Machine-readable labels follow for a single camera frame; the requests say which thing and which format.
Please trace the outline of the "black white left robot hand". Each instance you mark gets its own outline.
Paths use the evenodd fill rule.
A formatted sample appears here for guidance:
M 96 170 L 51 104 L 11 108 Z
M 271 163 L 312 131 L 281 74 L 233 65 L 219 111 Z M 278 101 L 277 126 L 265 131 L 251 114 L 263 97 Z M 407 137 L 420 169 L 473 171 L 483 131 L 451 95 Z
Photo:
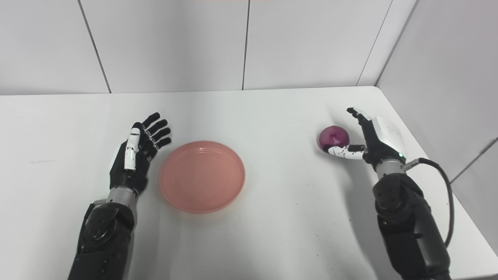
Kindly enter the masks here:
M 124 187 L 140 195 L 148 184 L 151 161 L 160 149 L 172 142 L 170 134 L 168 121 L 158 112 L 143 122 L 135 122 L 110 169 L 110 189 Z

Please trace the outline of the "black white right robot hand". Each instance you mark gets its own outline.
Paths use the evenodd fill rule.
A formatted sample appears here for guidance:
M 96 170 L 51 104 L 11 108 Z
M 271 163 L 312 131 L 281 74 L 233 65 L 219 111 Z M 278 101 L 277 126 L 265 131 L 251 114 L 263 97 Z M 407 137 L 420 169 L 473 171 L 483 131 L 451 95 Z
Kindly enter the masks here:
M 347 108 L 347 112 L 358 121 L 365 143 L 352 145 L 345 129 L 329 126 L 318 137 L 322 151 L 341 158 L 363 160 L 374 169 L 385 161 L 406 163 L 405 143 L 395 124 L 381 115 L 370 117 L 356 107 Z

